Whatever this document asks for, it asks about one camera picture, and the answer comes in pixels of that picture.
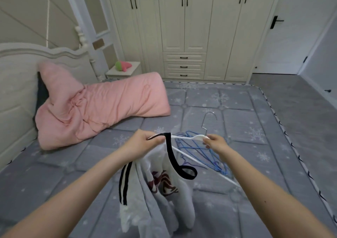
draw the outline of bed headboard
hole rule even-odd
[[[27,43],[0,44],[0,170],[33,139],[37,99],[37,65],[51,61],[82,83],[98,82],[86,48],[49,49]]]

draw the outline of plush toy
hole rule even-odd
[[[132,67],[132,64],[126,61],[117,61],[115,66],[116,70],[126,72],[128,68]]]

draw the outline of folded duvet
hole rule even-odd
[[[36,113],[44,150],[81,142],[130,116],[170,115],[166,89],[158,73],[83,85],[56,64],[39,65],[49,98]]]

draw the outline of cabinet door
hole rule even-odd
[[[224,80],[242,0],[213,0],[205,79]]]
[[[140,61],[146,72],[133,0],[110,0],[126,61]]]
[[[164,52],[184,51],[184,0],[159,0]]]
[[[213,0],[186,0],[185,3],[185,52],[205,53]]]
[[[274,0],[245,2],[242,4],[230,54],[225,78],[227,81],[247,80]]]
[[[141,46],[147,72],[164,77],[158,0],[134,0]]]

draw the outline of forearm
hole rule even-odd
[[[127,163],[121,148],[99,161],[3,237],[68,237],[109,179]]]
[[[228,147],[222,157],[273,237],[334,237],[306,207],[236,151]]]

